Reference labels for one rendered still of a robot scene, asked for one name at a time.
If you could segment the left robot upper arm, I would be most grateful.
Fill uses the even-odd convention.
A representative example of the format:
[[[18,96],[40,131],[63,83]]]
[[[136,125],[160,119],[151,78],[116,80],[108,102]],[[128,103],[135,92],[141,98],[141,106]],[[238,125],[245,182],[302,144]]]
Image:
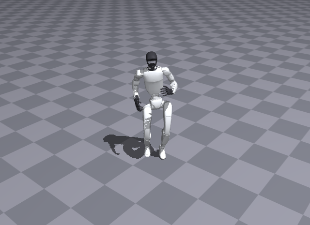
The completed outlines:
[[[164,75],[167,77],[167,79],[170,81],[170,87],[171,87],[172,85],[175,85],[175,82],[176,82],[176,81],[174,80],[174,77],[173,77],[173,75],[172,75],[170,69],[169,69],[168,67],[162,67],[161,69],[162,69],[163,74],[164,74]]]

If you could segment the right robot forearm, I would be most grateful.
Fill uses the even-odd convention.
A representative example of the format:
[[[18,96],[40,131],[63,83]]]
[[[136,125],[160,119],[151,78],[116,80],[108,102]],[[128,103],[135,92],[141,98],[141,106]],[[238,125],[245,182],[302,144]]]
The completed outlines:
[[[138,89],[139,89],[138,86],[134,86],[134,80],[133,80],[132,81],[132,90],[133,90],[134,99],[135,99],[136,95],[139,95]]]

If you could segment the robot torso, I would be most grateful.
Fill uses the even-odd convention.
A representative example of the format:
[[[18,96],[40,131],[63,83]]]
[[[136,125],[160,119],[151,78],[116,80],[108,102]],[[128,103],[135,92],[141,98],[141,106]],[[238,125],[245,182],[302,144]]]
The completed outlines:
[[[149,67],[143,69],[144,84],[146,90],[151,95],[149,102],[152,110],[163,107],[162,98],[159,96],[163,88],[163,72],[160,66],[155,68],[157,68],[155,71],[149,71],[148,69],[151,69]]]

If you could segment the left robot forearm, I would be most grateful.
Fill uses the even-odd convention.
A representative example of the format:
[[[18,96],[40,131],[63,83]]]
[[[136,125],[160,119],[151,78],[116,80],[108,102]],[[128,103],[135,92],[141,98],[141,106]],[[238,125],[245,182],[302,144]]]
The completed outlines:
[[[171,86],[171,89],[173,90],[173,94],[175,94],[175,92],[177,91],[177,88],[178,88],[178,84],[177,82],[175,82],[175,85]]]

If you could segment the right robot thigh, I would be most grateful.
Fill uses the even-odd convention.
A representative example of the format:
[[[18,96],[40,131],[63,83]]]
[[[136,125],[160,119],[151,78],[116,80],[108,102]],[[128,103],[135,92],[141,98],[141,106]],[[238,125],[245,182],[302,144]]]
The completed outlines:
[[[143,127],[144,127],[144,138],[145,140],[151,139],[151,120],[152,120],[152,107],[151,104],[147,104],[142,108],[143,111]]]

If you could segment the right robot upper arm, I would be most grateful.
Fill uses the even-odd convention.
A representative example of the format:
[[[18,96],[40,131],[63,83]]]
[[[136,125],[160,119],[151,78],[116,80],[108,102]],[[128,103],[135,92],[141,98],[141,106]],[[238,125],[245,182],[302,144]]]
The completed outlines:
[[[139,85],[139,80],[140,78],[143,77],[143,70],[136,70],[135,76],[134,76],[134,86],[138,86]]]

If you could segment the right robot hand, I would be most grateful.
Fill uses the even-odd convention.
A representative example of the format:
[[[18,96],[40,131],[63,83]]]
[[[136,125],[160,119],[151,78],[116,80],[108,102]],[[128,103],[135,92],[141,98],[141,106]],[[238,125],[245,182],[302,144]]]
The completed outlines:
[[[134,102],[135,102],[137,111],[140,111],[140,112],[141,112],[143,107],[139,105],[139,103],[141,103],[141,102],[139,101],[139,96],[138,96],[138,95],[135,96]],[[141,108],[140,108],[140,107],[141,107]]]

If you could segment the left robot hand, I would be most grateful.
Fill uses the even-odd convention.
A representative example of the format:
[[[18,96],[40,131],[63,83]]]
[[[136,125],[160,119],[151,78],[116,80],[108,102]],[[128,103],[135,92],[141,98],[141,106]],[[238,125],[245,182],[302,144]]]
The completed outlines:
[[[164,92],[164,91],[166,91],[166,92],[164,92],[164,93],[162,93],[162,94],[167,93],[167,94],[165,94],[165,95],[163,95],[163,96],[173,94],[173,90],[172,90],[172,89],[169,89],[167,86],[163,86],[163,87],[166,87],[166,88],[162,88],[161,90],[163,90],[163,91],[161,91],[161,92]]]

